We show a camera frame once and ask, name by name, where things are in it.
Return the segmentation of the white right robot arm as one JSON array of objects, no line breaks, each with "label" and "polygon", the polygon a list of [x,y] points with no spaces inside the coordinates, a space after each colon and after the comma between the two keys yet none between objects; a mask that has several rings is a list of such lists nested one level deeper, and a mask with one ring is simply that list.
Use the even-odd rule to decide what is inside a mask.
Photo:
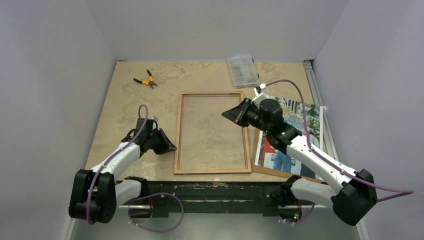
[{"label": "white right robot arm", "polygon": [[253,126],[263,131],[272,147],[300,161],[323,179],[323,183],[318,183],[299,175],[291,176],[279,190],[270,194],[280,206],[309,201],[332,209],[345,224],[355,226],[377,204],[373,175],[365,169],[356,171],[330,159],[312,146],[301,131],[284,120],[276,100],[265,99],[255,105],[245,98],[221,115],[243,128]]}]

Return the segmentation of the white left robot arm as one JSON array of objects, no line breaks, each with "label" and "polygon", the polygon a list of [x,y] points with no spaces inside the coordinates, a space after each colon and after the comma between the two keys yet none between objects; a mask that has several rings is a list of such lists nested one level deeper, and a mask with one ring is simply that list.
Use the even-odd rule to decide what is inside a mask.
[{"label": "white left robot arm", "polygon": [[90,169],[80,169],[73,180],[68,215],[89,224],[109,223],[116,209],[127,202],[138,205],[149,199],[148,181],[142,177],[119,177],[135,161],[152,150],[156,155],[175,152],[155,119],[139,118],[136,127],[120,141],[117,149]]}]

